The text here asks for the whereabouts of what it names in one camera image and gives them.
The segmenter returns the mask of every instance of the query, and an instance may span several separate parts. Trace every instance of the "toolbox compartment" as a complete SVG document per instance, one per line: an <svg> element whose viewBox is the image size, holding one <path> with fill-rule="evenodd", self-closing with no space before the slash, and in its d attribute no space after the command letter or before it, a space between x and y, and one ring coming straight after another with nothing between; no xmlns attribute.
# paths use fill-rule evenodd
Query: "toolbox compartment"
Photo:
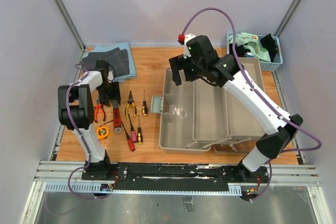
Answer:
<svg viewBox="0 0 336 224"><path fill-rule="evenodd" d="M240 58L255 83L265 91L259 60ZM193 138L199 142L213 142L225 138L258 140L264 129L252 113L223 88L194 81Z"/></svg>
<svg viewBox="0 0 336 224"><path fill-rule="evenodd" d="M183 80L182 85L176 86L172 70L166 70L159 143L166 152L201 154L211 149L193 140L193 94L192 82Z"/></svg>

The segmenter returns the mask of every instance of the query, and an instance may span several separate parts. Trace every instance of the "pink screwdriver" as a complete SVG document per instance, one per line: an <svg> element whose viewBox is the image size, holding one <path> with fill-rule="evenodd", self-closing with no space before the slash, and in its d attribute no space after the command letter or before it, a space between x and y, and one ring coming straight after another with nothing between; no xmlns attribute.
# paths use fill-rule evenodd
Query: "pink screwdriver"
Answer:
<svg viewBox="0 0 336 224"><path fill-rule="evenodd" d="M136 135L136 133L135 133L135 130L134 130L134 127L133 127L133 124L132 124L132 121L131 121L131 117L130 117L129 114L128 114L128 118L130 119L130 124L131 124L131 136L132 136L132 141L133 141L133 143L137 143L137 142L138 142L137 135Z"/></svg>

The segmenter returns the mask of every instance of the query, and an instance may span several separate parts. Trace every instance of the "blue cloth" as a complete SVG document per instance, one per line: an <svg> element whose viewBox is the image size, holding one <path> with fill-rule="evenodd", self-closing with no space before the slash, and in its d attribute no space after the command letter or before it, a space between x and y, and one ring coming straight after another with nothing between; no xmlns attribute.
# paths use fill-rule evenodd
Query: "blue cloth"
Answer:
<svg viewBox="0 0 336 224"><path fill-rule="evenodd" d="M124 82L125 79L132 79L135 78L137 75L137 71L135 70L135 65L134 65L134 61L133 61L133 57L131 54L131 48L130 45L127 42L123 42L123 43L117 43L117 44L113 44L113 45L96 45L96 47L91 50L90 52L108 52L113 50L114 48L119 47L120 50L127 50L128 53L128 60L129 60L129 67L130 67L130 74L126 74L124 76L119 76L116 77L114 79L114 81L119 81L119 82ZM84 54L83 58L88 56L89 52L87 52L86 54Z"/></svg>

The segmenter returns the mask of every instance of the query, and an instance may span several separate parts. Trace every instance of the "orange tape measure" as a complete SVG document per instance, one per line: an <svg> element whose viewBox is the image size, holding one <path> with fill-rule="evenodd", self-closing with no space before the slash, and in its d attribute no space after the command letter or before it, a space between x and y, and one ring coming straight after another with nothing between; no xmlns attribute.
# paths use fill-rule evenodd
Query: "orange tape measure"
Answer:
<svg viewBox="0 0 336 224"><path fill-rule="evenodd" d="M106 126L101 126L96 130L97 137L99 140L108 137L110 134L109 129Z"/></svg>

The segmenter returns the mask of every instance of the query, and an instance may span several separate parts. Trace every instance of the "gray cloth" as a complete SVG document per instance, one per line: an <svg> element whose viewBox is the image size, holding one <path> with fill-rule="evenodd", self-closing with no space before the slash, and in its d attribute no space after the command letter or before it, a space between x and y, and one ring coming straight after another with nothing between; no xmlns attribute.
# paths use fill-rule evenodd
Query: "gray cloth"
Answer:
<svg viewBox="0 0 336 224"><path fill-rule="evenodd" d="M125 76L130 74L129 59L127 50L120 50L119 48L112 49L107 52L90 52L87 57L83 58L81 63L96 65L97 60L105 60L115 70L115 77Z"/></svg>

